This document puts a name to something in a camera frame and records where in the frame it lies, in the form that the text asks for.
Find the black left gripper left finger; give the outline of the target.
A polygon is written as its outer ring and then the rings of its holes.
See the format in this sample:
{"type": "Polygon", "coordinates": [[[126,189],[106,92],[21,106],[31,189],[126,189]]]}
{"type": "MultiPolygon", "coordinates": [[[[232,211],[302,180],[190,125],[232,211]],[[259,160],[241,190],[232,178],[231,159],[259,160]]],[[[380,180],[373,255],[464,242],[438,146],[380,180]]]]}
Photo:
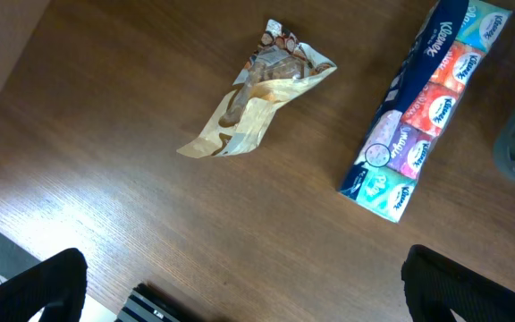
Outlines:
{"type": "Polygon", "coordinates": [[[0,284],[0,322],[78,322],[87,291],[88,265],[76,248],[63,250],[0,284]]]}

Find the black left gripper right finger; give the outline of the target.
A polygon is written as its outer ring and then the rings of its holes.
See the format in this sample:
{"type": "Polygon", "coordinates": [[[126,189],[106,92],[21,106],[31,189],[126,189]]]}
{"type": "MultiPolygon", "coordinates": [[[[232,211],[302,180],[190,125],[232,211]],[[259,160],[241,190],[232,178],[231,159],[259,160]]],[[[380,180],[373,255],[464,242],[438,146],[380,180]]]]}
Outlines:
{"type": "Polygon", "coordinates": [[[515,322],[515,292],[424,245],[409,249],[401,280],[414,322],[515,322]]]}

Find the Kleenex tissue multipack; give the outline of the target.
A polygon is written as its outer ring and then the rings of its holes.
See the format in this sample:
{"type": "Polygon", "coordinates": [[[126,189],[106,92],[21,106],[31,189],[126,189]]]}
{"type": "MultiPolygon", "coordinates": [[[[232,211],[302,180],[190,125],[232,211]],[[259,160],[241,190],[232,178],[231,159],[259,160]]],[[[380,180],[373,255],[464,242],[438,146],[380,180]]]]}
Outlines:
{"type": "Polygon", "coordinates": [[[510,10],[480,0],[439,0],[428,12],[339,192],[398,222],[436,142],[510,10]]]}

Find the small brown paper snack bag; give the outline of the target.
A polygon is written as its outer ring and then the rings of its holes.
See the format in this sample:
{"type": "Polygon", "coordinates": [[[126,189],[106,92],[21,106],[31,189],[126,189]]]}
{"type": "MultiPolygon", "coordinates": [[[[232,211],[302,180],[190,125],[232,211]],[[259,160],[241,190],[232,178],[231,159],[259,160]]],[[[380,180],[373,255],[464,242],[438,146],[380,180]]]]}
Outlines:
{"type": "Polygon", "coordinates": [[[196,139],[178,149],[192,158],[228,157],[259,146],[276,112],[337,66],[270,19],[257,46],[196,139]]]}

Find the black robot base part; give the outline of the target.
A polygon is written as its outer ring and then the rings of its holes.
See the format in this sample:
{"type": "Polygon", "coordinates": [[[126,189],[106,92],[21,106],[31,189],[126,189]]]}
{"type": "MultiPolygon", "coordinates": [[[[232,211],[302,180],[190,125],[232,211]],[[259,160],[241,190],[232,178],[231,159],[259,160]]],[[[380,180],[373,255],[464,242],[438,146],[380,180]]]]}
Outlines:
{"type": "Polygon", "coordinates": [[[131,290],[115,319],[115,322],[199,321],[196,314],[184,308],[178,301],[144,283],[131,290]]]}

